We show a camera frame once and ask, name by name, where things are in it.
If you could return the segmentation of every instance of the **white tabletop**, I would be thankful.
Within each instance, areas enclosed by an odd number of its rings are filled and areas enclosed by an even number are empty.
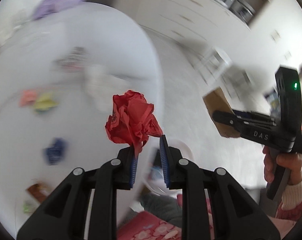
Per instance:
[[[23,201],[33,179],[54,188],[74,168],[99,168],[127,147],[108,140],[104,126],[111,113],[96,109],[79,75],[53,71],[52,61],[74,46],[84,47],[91,61],[106,66],[110,74],[127,79],[155,104],[154,114],[162,123],[160,63],[149,38],[132,19],[104,5],[83,3],[25,24],[0,53],[0,222],[13,237],[28,218]],[[18,106],[22,90],[47,87],[58,91],[55,109],[38,115]],[[62,162],[48,166],[43,149],[55,137],[67,140],[68,149]],[[118,190],[118,220],[141,186],[157,143],[158,138],[150,138],[140,154],[134,189]]]

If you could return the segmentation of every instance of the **red crumpled paper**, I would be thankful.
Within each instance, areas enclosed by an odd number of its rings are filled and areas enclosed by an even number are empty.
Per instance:
[[[152,114],[153,104],[148,104],[143,94],[128,90],[124,95],[113,96],[113,114],[106,123],[108,137],[114,143],[134,146],[137,157],[147,143],[149,135],[160,137],[163,132]]]

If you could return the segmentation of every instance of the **floor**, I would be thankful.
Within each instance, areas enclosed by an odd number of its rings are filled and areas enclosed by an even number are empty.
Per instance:
[[[258,111],[259,104],[252,100],[256,95],[231,100],[222,80],[213,86],[205,83],[180,45],[151,30],[146,32],[163,68],[164,134],[186,143],[199,167],[208,170],[224,167],[243,187],[264,187],[262,146],[242,138],[221,137],[202,100],[209,91],[221,86],[232,108]]]

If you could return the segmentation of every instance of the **orange object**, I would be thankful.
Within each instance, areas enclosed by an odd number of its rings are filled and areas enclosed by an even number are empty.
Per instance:
[[[37,99],[37,92],[35,90],[24,90],[20,97],[19,106],[26,106],[34,103]]]

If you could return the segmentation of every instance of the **colorful object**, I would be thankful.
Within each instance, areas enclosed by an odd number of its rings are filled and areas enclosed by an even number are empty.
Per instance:
[[[43,0],[36,8],[32,18],[34,20],[45,17],[51,13],[74,7],[84,0]]]
[[[160,137],[163,132],[152,114],[153,104],[148,104],[143,94],[128,90],[124,95],[113,96],[113,114],[106,123],[106,132],[114,143],[134,146],[137,157],[149,140],[149,135]]]
[[[74,47],[65,58],[58,59],[56,63],[68,72],[82,71],[87,59],[87,52],[83,47]]]
[[[50,195],[48,187],[43,183],[36,183],[29,188],[27,192],[33,196],[40,204]]]
[[[56,165],[62,160],[66,145],[67,143],[63,139],[56,138],[52,146],[44,150],[49,165]]]
[[[181,240],[181,228],[143,211],[117,232],[118,240]]]
[[[56,107],[58,103],[54,101],[52,98],[53,98],[52,92],[42,93],[35,101],[33,108],[37,112],[44,112],[44,111],[48,111],[53,107]]]
[[[36,90],[24,90],[22,91],[22,95],[20,97],[19,106],[26,106],[33,104],[37,99],[37,91]]]
[[[35,212],[36,208],[35,206],[33,206],[31,204],[31,202],[29,201],[24,201],[24,204],[23,204],[23,211],[25,214],[32,214],[33,212]]]

